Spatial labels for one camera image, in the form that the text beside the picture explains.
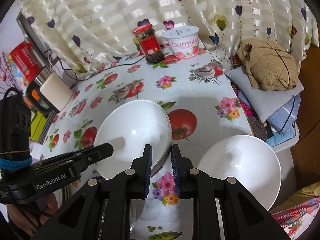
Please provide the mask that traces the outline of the person left hand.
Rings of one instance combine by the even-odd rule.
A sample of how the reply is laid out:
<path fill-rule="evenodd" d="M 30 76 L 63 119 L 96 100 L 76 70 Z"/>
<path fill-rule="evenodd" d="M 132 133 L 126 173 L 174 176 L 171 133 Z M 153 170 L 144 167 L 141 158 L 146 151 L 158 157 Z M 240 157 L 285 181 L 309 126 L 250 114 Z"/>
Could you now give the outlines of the person left hand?
<path fill-rule="evenodd" d="M 12 222 L 22 231 L 24 231 L 29 236 L 33 235 L 33 230 L 38 229 L 49 219 L 51 215 L 56 213 L 58 210 L 58 203 L 56 201 L 55 194 L 51 193 L 46 196 L 46 208 L 44 212 L 47 215 L 40 215 L 39 219 L 36 219 L 29 212 L 22 209 L 21 212 L 18 207 L 12 204 L 6 205 L 7 213 Z"/>

